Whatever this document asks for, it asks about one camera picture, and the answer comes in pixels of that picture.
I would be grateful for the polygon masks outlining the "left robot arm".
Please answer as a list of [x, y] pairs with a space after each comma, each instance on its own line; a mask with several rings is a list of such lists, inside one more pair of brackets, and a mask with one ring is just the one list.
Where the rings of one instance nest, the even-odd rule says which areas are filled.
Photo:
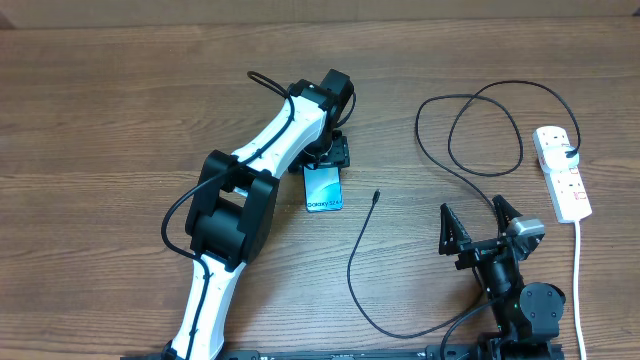
[[301, 79], [283, 87], [258, 72], [247, 75], [284, 103], [246, 145], [230, 154], [212, 151], [197, 185], [163, 218], [165, 246], [190, 259], [194, 271], [183, 321], [162, 359], [215, 359], [221, 353], [236, 284], [269, 236], [285, 173], [302, 175], [308, 212], [344, 205], [340, 172], [350, 154], [340, 128], [356, 104], [350, 77], [331, 69], [318, 84]]

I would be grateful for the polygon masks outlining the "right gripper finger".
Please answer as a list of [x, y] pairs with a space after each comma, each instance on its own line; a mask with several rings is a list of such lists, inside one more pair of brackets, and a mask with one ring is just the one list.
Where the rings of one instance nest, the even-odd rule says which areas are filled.
[[446, 203], [440, 206], [440, 219], [439, 254], [454, 255], [460, 253], [472, 242], [470, 235]]
[[492, 198], [493, 206], [498, 223], [498, 232], [500, 235], [507, 231], [507, 228], [514, 218], [521, 217], [518, 212], [502, 195], [496, 195]]

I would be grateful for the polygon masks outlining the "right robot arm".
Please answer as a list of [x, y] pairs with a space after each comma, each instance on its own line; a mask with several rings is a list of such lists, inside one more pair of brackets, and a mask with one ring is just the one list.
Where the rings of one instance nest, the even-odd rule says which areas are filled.
[[518, 212], [497, 195], [493, 205], [498, 220], [498, 236], [473, 241], [453, 210], [440, 206], [439, 253], [456, 255], [458, 270], [474, 270], [487, 302], [467, 311], [445, 333], [439, 357], [445, 359], [453, 349], [447, 345], [453, 331], [463, 322], [489, 308], [497, 330], [482, 333], [467, 347], [469, 359], [562, 359], [560, 346], [552, 344], [559, 336], [559, 321], [566, 296], [550, 283], [525, 283], [519, 263], [526, 260], [545, 236], [545, 226], [536, 217]]

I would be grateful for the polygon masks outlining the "Samsung Galaxy smartphone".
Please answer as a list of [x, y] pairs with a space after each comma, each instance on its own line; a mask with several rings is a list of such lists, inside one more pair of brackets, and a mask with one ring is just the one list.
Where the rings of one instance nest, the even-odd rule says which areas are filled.
[[305, 168], [303, 178], [308, 212], [338, 211], [343, 208], [340, 170], [337, 167]]

